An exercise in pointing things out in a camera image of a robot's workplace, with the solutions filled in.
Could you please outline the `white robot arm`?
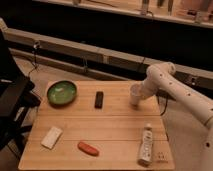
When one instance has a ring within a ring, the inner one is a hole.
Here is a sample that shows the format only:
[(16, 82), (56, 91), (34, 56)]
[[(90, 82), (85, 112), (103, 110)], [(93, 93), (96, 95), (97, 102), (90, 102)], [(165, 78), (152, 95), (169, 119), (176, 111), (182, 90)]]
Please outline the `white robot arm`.
[(162, 88), (208, 129), (198, 171), (213, 171), (213, 100), (175, 79), (175, 72), (171, 62), (150, 65), (140, 84), (142, 98), (147, 99)]

